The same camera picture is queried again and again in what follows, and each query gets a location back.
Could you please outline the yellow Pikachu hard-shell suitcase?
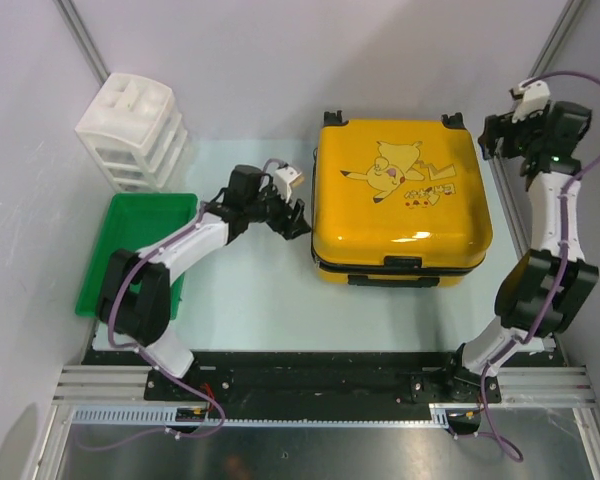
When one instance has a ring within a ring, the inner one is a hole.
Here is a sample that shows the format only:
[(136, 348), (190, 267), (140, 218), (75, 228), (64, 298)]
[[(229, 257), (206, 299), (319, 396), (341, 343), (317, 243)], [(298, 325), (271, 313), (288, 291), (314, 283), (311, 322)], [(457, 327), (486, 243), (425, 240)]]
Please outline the yellow Pikachu hard-shell suitcase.
[(312, 172), (311, 254), (322, 280), (455, 286), (484, 262), (492, 239), (461, 113), (408, 120), (325, 112)]

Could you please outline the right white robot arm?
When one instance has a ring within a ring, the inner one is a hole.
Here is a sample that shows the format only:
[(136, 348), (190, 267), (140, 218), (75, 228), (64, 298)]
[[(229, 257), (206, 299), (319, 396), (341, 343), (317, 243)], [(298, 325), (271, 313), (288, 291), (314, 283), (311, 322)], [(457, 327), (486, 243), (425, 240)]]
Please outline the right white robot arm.
[(486, 399), (487, 378), (532, 339), (564, 332), (596, 285), (599, 270), (579, 242), (582, 167), (573, 156), (591, 120), (590, 109), (567, 101), (486, 118), (481, 153), (486, 160), (522, 158), (534, 232), (498, 289), (493, 321), (447, 364), (441, 388), (449, 399)]

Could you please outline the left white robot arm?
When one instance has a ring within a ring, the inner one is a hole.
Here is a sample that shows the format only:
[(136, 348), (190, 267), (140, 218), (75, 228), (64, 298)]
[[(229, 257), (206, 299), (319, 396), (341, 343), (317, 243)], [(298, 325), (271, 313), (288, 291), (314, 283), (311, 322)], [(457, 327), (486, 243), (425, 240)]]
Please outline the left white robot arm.
[(110, 255), (96, 317), (110, 336), (129, 337), (127, 347), (167, 376), (165, 385), (177, 398), (194, 397), (201, 376), (191, 369), (192, 351), (170, 325), (173, 284), (252, 224), (264, 223), (286, 240), (309, 233), (305, 204), (293, 196), (302, 179), (298, 168), (278, 159), (263, 167), (238, 165), (227, 185), (184, 226), (152, 245)]

